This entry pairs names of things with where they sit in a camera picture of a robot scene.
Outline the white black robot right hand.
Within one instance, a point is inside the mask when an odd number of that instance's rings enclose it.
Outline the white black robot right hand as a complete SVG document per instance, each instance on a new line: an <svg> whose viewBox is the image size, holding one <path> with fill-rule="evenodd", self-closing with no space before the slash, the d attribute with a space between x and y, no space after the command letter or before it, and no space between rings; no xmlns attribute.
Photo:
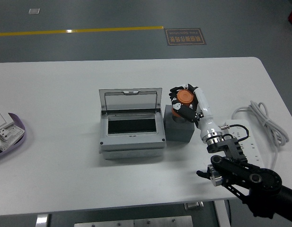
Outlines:
<svg viewBox="0 0 292 227"><path fill-rule="evenodd" d="M182 91L187 91L192 95L192 100L186 104L179 98L179 93ZM208 101L201 88L184 84L170 89L169 96L173 111L196 125L201 131L200 137L203 143L211 145L223 141L221 129L213 120Z"/></svg>

